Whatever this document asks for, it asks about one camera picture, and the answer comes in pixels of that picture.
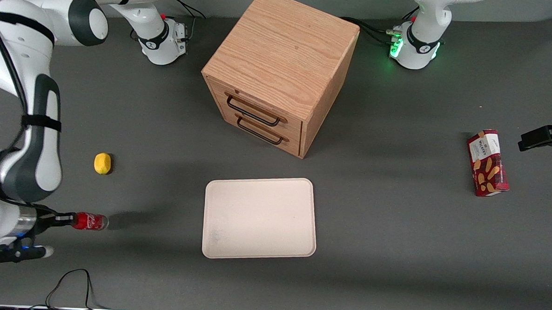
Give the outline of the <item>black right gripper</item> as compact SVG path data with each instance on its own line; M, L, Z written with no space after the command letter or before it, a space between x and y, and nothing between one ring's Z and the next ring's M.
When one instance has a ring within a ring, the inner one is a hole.
M63 226L72 227L75 225L75 214L59 214L46 208L35 208L36 221L33 225L32 235L42 234L51 227L60 228Z

